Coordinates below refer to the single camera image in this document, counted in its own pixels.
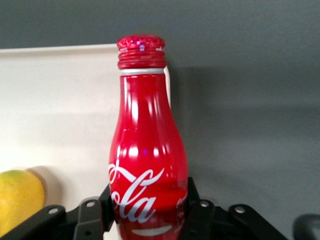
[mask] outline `white band on bottle neck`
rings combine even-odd
[[[141,75],[141,74],[164,74],[163,68],[132,68],[121,69],[121,76],[127,75]]]

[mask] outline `white surface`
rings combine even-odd
[[[119,112],[117,62],[115,44],[0,50],[0,172],[30,170],[45,205],[67,211],[99,196]]]

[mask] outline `white wave stripe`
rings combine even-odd
[[[152,237],[168,232],[172,228],[171,225],[162,226],[158,228],[149,228],[149,229],[133,229],[131,230],[134,234],[143,236],[143,237]]]

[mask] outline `bottle neck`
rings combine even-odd
[[[123,123],[149,124],[172,117],[163,68],[121,70],[120,90]]]

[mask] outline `screw hole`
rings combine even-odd
[[[93,207],[94,205],[95,205],[95,202],[94,202],[94,201],[90,201],[90,202],[87,202],[86,207],[87,207],[87,208],[91,208],[91,207]]]
[[[202,201],[200,202],[200,205],[201,205],[201,207],[207,208],[207,207],[209,207],[209,202],[206,201],[206,200],[202,200]]]
[[[246,210],[242,207],[242,206],[236,206],[234,208],[234,210],[238,213],[238,214],[244,214],[246,212]]]
[[[49,211],[48,211],[48,214],[55,214],[55,213],[57,213],[58,212],[58,208],[51,208]]]

